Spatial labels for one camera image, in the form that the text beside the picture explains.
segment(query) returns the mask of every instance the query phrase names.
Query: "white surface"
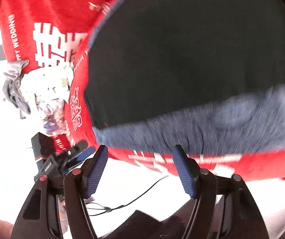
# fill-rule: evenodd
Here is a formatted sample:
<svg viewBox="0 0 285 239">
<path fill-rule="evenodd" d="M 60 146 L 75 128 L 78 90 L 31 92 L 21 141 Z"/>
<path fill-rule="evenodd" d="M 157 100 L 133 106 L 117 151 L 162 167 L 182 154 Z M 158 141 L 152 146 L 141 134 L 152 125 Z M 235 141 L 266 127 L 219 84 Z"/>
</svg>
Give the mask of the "white surface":
<svg viewBox="0 0 285 239">
<path fill-rule="evenodd" d="M 25 149 L 30 147 L 30 139 L 37 131 L 27 120 L 19 119 L 19 111 L 12 104 L 2 101 L 3 68 L 4 62 L 0 62 L 0 219 L 14 223 L 37 173 L 32 149 Z M 162 176 L 142 167 L 109 159 L 94 197 L 104 206 L 117 207 L 139 196 Z M 285 225 L 285 181 L 251 182 L 248 187 L 270 234 L 275 235 Z M 160 181 L 132 205 L 91 220 L 97 235 L 102 236 L 118 227 L 136 209 L 163 220 L 188 199 L 179 179 L 171 176 Z M 66 233 L 65 238 L 71 238 L 70 234 Z"/>
</svg>

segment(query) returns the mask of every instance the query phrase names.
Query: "black cable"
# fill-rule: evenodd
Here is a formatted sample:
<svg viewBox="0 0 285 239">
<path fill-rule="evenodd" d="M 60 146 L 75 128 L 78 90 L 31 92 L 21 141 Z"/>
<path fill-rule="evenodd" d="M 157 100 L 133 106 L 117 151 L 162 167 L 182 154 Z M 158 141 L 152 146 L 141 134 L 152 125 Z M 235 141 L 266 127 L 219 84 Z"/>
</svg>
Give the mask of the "black cable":
<svg viewBox="0 0 285 239">
<path fill-rule="evenodd" d="M 95 203 L 95 202 L 89 202 L 87 204 L 96 204 L 96 205 L 99 205 L 101 206 L 103 209 L 99 209 L 99 208 L 89 208 L 87 207 L 87 209 L 96 209 L 96 210 L 105 210 L 104 212 L 102 213 L 99 213 L 99 214 L 95 214 L 95 215 L 88 215 L 90 217 L 93 217 L 93 216 L 99 216 L 99 215 L 102 215 L 102 214 L 105 214 L 105 213 L 108 213 L 108 212 L 111 212 L 113 210 L 116 210 L 116 209 L 121 209 L 123 207 L 126 207 L 126 206 L 129 206 L 130 204 L 132 204 L 133 202 L 135 202 L 137 199 L 141 198 L 143 195 L 145 195 L 148 191 L 150 191 L 159 181 L 163 180 L 164 178 L 167 178 L 169 177 L 169 175 L 166 175 L 164 177 L 162 177 L 161 179 L 157 180 L 149 189 L 147 189 L 144 193 L 142 193 L 139 197 L 135 198 L 133 201 L 129 202 L 128 204 L 126 205 L 120 205 L 118 207 L 115 207 L 115 208 L 110 208 L 110 207 L 103 207 L 102 205 L 98 204 L 98 203 Z"/>
</svg>

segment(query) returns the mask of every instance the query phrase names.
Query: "blue gripper pad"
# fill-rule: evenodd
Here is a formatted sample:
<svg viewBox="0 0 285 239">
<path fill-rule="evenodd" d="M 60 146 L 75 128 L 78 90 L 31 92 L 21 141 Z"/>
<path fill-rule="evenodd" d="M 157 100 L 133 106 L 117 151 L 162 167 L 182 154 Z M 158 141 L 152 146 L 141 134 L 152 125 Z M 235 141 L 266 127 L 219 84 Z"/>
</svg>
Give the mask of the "blue gripper pad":
<svg viewBox="0 0 285 239">
<path fill-rule="evenodd" d="M 79 156 L 77 156 L 77 161 L 79 163 L 81 163 L 81 162 L 85 161 L 93 153 L 95 153 L 95 148 L 89 147 L 85 151 L 83 151 Z"/>
<path fill-rule="evenodd" d="M 102 177 L 103 171 L 105 169 L 105 166 L 108 160 L 108 148 L 106 146 L 100 146 L 96 153 L 99 153 L 99 152 L 100 152 L 100 155 L 98 159 L 96 160 L 96 163 L 94 167 L 92 168 L 92 171 L 90 172 L 89 177 L 88 177 L 88 196 L 89 197 L 96 192 L 98 183 L 100 181 L 100 178 Z"/>
<path fill-rule="evenodd" d="M 196 182 L 200 167 L 195 160 L 187 157 L 181 145 L 176 145 L 172 150 L 172 158 L 180 177 L 184 191 L 191 198 L 196 196 L 194 183 Z"/>
</svg>

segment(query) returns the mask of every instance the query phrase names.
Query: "gray glove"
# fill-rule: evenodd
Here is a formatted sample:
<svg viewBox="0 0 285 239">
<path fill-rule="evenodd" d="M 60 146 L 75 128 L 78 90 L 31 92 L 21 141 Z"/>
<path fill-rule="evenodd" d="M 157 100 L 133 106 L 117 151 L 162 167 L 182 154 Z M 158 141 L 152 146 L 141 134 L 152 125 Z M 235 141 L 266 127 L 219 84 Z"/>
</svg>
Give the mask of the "gray glove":
<svg viewBox="0 0 285 239">
<path fill-rule="evenodd" d="M 16 108 L 19 108 L 26 114 L 30 114 L 30 106 L 25 101 L 19 88 L 21 87 L 21 72 L 28 65 L 29 60 L 19 60 L 8 63 L 8 68 L 4 72 L 5 83 L 3 93 L 5 98 L 10 101 Z"/>
</svg>

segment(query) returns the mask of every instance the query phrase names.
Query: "gray cloth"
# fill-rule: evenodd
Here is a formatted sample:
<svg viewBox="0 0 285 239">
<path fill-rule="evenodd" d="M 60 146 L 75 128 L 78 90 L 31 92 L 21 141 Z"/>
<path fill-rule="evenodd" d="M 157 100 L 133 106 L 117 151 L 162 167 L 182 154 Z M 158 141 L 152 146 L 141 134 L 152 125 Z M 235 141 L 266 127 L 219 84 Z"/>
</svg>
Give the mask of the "gray cloth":
<svg viewBox="0 0 285 239">
<path fill-rule="evenodd" d="M 29 60 L 8 62 L 7 69 L 4 72 L 5 83 L 3 85 L 5 98 L 26 114 L 30 114 L 30 107 L 22 96 L 19 88 L 21 87 L 22 69 L 27 66 L 29 62 Z"/>
<path fill-rule="evenodd" d="M 176 144 L 205 156 L 284 149 L 285 85 L 93 131 L 99 144 L 143 152 L 170 154 Z"/>
</svg>

